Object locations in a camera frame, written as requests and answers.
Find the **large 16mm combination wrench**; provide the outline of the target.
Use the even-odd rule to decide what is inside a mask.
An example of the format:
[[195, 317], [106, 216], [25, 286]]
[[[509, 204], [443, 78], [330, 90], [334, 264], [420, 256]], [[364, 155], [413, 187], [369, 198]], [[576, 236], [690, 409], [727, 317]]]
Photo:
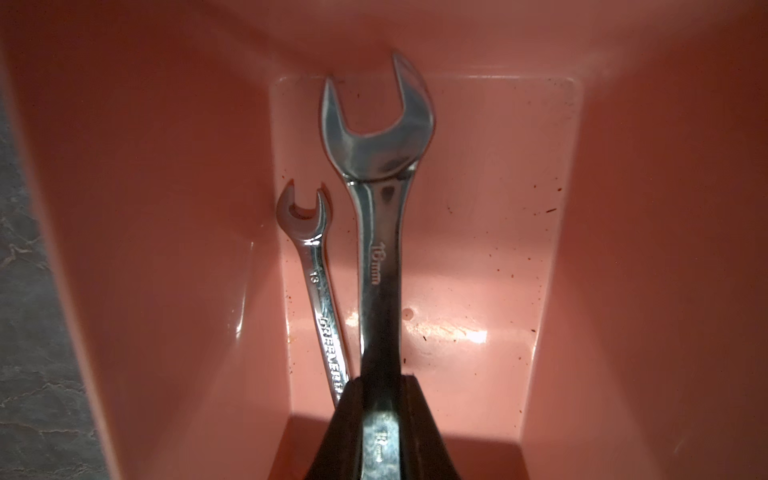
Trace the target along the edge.
[[401, 230], [411, 182], [435, 129], [432, 102], [416, 68], [392, 55], [402, 114], [385, 130], [350, 130], [333, 79], [320, 110], [325, 153], [343, 179], [358, 221], [361, 476], [403, 479], [401, 447]]

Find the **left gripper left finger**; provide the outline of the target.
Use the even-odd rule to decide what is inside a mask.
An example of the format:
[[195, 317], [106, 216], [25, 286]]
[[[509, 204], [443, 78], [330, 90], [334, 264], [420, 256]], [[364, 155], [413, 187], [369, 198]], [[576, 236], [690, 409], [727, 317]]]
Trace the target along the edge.
[[357, 480], [361, 475], [363, 381], [345, 386], [306, 480]]

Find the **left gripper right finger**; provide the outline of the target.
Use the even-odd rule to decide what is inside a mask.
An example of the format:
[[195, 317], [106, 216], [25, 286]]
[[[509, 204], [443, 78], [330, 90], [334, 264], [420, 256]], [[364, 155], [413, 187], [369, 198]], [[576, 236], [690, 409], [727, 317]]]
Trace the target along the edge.
[[401, 376], [400, 401], [403, 478], [459, 480], [460, 476], [415, 376]]

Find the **pink storage box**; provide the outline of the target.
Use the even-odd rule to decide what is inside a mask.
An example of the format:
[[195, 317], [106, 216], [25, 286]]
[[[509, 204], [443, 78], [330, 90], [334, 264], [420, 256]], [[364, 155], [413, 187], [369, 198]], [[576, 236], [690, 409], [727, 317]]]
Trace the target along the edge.
[[1, 78], [109, 473], [300, 479], [333, 411], [287, 183], [320, 134], [436, 129], [403, 228], [402, 366], [465, 479], [767, 475], [763, 1], [5, 1]]

